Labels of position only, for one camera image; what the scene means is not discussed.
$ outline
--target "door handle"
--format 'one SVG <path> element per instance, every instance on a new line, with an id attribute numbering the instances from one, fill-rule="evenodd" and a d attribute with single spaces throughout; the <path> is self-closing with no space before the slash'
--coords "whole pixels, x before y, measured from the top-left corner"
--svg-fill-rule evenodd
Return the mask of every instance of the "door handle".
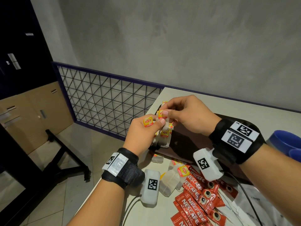
<path id="1" fill-rule="evenodd" d="M 16 57 L 14 56 L 13 53 L 9 53 L 7 54 L 9 56 L 9 58 L 11 59 L 11 62 L 13 63 L 13 66 L 16 68 L 16 70 L 21 69 Z"/>

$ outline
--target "dark door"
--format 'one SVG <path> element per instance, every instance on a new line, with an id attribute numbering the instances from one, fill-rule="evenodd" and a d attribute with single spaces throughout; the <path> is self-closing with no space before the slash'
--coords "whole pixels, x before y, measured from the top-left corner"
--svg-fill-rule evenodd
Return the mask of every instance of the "dark door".
<path id="1" fill-rule="evenodd" d="M 0 0 L 0 99 L 56 81 L 30 0 Z"/>

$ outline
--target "right hand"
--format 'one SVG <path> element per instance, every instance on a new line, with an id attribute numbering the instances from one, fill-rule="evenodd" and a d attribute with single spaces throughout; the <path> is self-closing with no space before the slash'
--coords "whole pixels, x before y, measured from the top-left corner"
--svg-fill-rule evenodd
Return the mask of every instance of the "right hand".
<path id="1" fill-rule="evenodd" d="M 200 99 L 194 95 L 173 98 L 165 103 L 160 110 L 167 115 L 174 125 L 181 122 L 188 130 L 209 136 L 221 120 Z"/>

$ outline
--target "cable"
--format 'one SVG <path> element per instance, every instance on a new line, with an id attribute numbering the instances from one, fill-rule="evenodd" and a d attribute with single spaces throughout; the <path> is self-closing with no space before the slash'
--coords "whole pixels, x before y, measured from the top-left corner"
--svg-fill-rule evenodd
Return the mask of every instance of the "cable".
<path id="1" fill-rule="evenodd" d="M 253 206 L 252 202 L 250 201 L 250 198 L 248 197 L 248 195 L 247 195 L 246 191 L 244 190 L 243 186 L 241 185 L 241 183 L 237 180 L 237 178 L 236 178 L 233 174 L 229 173 L 228 171 L 220 171 L 220 172 L 225 172 L 225 173 L 227 173 L 228 175 L 230 175 L 232 178 L 234 178 L 234 179 L 237 181 L 237 183 L 239 184 L 239 186 L 241 187 L 241 189 L 242 189 L 243 192 L 245 193 L 246 198 L 248 199 L 248 201 L 249 201 L 249 203 L 250 203 L 250 205 L 251 205 L 251 207 L 252 207 L 252 209 L 253 209 L 253 211 L 254 211 L 256 217 L 257 217 L 257 220 L 258 220 L 260 226 L 263 226 L 263 224 L 261 223 L 261 221 L 260 221 L 260 219 L 259 219 L 259 216 L 257 215 L 257 212 L 256 212 L 255 209 L 254 209 L 254 206 Z"/>
<path id="2" fill-rule="evenodd" d="M 134 201 L 137 197 L 141 197 L 141 196 L 142 196 L 142 194 L 137 195 L 136 197 L 133 198 L 133 200 L 131 200 L 130 204 L 129 204 L 128 207 L 126 208 L 126 211 L 124 212 L 124 215 L 123 215 L 123 217 L 122 217 L 122 221 L 121 221 L 121 223 L 120 223 L 120 226 L 122 226 L 123 220 L 124 220 L 124 218 L 125 218 L 125 216 L 126 216 L 126 212 L 128 211 L 128 209 L 129 209 L 129 207 L 131 206 L 131 204 L 133 203 L 133 201 Z"/>

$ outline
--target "black metal stand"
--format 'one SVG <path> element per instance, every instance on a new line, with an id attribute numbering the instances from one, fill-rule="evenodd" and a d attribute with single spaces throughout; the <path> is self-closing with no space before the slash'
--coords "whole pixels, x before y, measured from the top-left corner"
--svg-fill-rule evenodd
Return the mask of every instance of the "black metal stand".
<path id="1" fill-rule="evenodd" d="M 84 175 L 90 181 L 91 171 L 65 144 L 49 129 L 46 130 L 49 141 L 56 141 L 60 150 L 53 160 L 41 171 L 26 155 L 17 142 L 0 125 L 0 138 L 6 147 L 0 149 L 0 164 L 26 189 L 0 212 L 0 225 L 18 226 L 39 205 L 48 193 L 60 182 L 77 175 Z M 67 153 L 79 166 L 60 169 L 58 162 Z"/>

